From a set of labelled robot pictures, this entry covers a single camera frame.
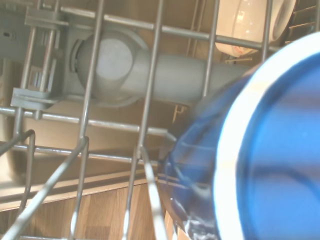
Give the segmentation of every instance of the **white dish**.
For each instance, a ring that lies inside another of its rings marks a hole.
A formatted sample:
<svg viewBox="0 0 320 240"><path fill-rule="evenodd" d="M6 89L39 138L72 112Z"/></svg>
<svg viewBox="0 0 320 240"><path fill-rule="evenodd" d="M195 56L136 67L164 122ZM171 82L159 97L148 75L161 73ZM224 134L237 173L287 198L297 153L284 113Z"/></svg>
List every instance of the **white dish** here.
<svg viewBox="0 0 320 240"><path fill-rule="evenodd" d="M277 40L284 32L296 0L273 0L269 42ZM221 0L217 23L217 35L261 43L264 35L267 0ZM250 48L216 43L223 53L240 57Z"/></svg>

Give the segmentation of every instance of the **dishwasher rack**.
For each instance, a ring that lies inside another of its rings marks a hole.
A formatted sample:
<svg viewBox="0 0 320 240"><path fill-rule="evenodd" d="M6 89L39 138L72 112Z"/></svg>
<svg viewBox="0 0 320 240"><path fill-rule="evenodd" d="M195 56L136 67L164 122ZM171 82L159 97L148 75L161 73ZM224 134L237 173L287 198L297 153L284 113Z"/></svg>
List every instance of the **dishwasher rack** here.
<svg viewBox="0 0 320 240"><path fill-rule="evenodd" d="M210 33L199 32L193 29L188 30L188 29L163 25L165 1L166 0L158 1L158 9L157 9L157 16L156 16L155 23L104 14L103 12L104 2L105 2L104 0L98 0L96 12L86 10L86 9L78 9L71 6L60 5L59 0L55 2L54 6L49 6L49 7L46 6L47 8L51 8L51 10L55 12L61 12L67 15L78 15L86 18L95 19L93 47L92 47L91 58L90 58L88 80L85 88L83 111L82 111L81 117L67 117L64 115L51 114L51 113L46 113L41 111L36 111L36 112L27 111L22 107L18 107L17 109L10 108L10 107L0 107L0 114L4 114L7 116L15 116L15 125L14 125L15 137L12 140L2 143L2 145L0 145L0 155L4 154L6 151L10 149L28 151L26 185L25 185L24 195L19 207L19 215L15 223L12 225L12 227L2 237L3 240L13 240L20 236L20 234L28 224L29 220L31 219L32 215L35 213L35 211L44 201L46 196L49 194L50 190L52 190L54 185L58 182L61 175L75 161L77 156L81 156L81 169L80 169L79 184L78 184L77 195L76 195L76 204L74 207L74 212L73 212L71 223L70 223L70 235L68 239L70 240L75 239L75 232L76 232L78 215L80 210L80 203L82 199L85 170L86 170L86 163L87 163L88 157L99 157L101 159L106 159L106 160L112 159L113 161L131 163L131 173L129 178L128 196L127 196L126 211L125 211L124 225L123 225L123 238L122 238L123 240L127 239L128 237L128 229L129 229L129 222L130 222L130 207L131 207L131 199L133 194L136 167L138 163L144 165L145 175L146 175L147 184L148 184L149 199L150 199L151 210L153 215L153 225L155 230L155 236L156 236L156 239L159 239L159 240L167 239L166 227L165 227L164 218L162 215L160 197L157 190L156 179L153 172L153 166L155 166L157 162L150 160L148 156L148 152L145 148L146 134L162 136L165 138L169 138L172 141L175 140L175 137L169 134L166 129L148 127L148 115L149 115L150 103L151 103L153 87L154 87L154 77L155 77L155 71L156 71L156 63L157 63L161 33L194 39L196 41L200 40L200 41L209 42L209 51L208 51L206 71L205 71L205 77L204 77L204 87L202 90L203 97L207 96L209 91L209 83L210 83L209 79L212 72L213 53L215 49L215 43L229 44L229 45L235 45L235 46L259 50L262 52L261 62L264 62L266 60L268 51L276 52L279 48L270 46L268 42L268 39L269 39L268 29L270 28L270 23L271 23L271 11L272 11L273 0L266 1L267 8L266 8L266 17L264 20L264 34L263 34L262 43L216 35L220 0L214 1L213 20L212 20ZM43 8L44 5L41 0L38 0L37 5L33 7L39 10ZM125 25L129 27L134 27L134 28L150 30L154 32L154 42L151 50L151 63L150 63L150 68L148 73L147 91L145 93L144 108L143 108L142 120L140 125L97 121L97 120L89 119L91 92L92 92L92 86L93 86L93 81L95 77L95 69L97 64L97 57L99 52L101 29L102 29L103 21L117 23L120 25ZM27 53L25 57L22 80L20 85L21 89L27 88L28 79L31 72L31 60L33 56L34 46L35 46L37 28L38 28L37 26L32 26L30 29L28 48L27 48ZM320 0L317 1L315 30L316 31L320 30ZM41 87L40 87L40 91L42 92L44 91L43 86L47 84L49 62L51 61L51 58L52 58L52 49L53 49L55 34L56 34L55 30L52 29L50 31L48 44L46 46L46 52L44 56L43 69L42 69L44 74L41 80ZM61 121L61 122L79 124L77 147L75 149L59 149L59 148L50 148L50 147L44 147L44 146L35 146L35 137L36 137L35 132L33 130L28 130L26 132L23 132L22 125L23 125L24 118L40 118L39 117L40 115L41 115L41 118L51 120L51 121ZM102 128L112 128L115 130L137 132L138 141L137 141L137 145L132 158L122 157L122 156L110 156L110 155L103 155L103 154L99 154L98 156L98 154L89 153L88 151L89 138L86 136L86 129L88 125L98 126ZM30 138L29 146L21 145L20 142L27 138ZM67 156L67 157L64 160L64 162L55 170L55 172L51 175L51 177L47 180L43 188L35 195L35 197L32 199L30 204L28 204L28 206L26 207L28 195L31 189L32 166L33 166L35 152L36 153L53 153L53 154ZM51 238L21 236L20 239L45 240L45 239L51 239Z"/></svg>

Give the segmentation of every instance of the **gray spray arm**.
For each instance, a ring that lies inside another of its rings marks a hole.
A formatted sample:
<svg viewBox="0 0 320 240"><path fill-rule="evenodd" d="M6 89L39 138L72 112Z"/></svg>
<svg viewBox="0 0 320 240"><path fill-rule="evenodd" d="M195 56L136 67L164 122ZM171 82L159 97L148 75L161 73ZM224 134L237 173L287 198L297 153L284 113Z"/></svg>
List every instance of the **gray spray arm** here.
<svg viewBox="0 0 320 240"><path fill-rule="evenodd" d="M78 52L77 75L86 85L92 40L86 40ZM100 43L97 70L92 87L102 102L144 97L147 88L151 52L137 47L131 39L108 33ZM210 92L243 75L248 67L214 63ZM186 56L159 54L154 79L153 99L192 105L201 99L206 62Z"/></svg>
<svg viewBox="0 0 320 240"><path fill-rule="evenodd" d="M120 91L144 97L150 67L150 52L140 50ZM248 67L215 63L212 69L210 92L219 89L239 76ZM206 62L195 58L160 54L155 72L153 99L191 105L201 99Z"/></svg>

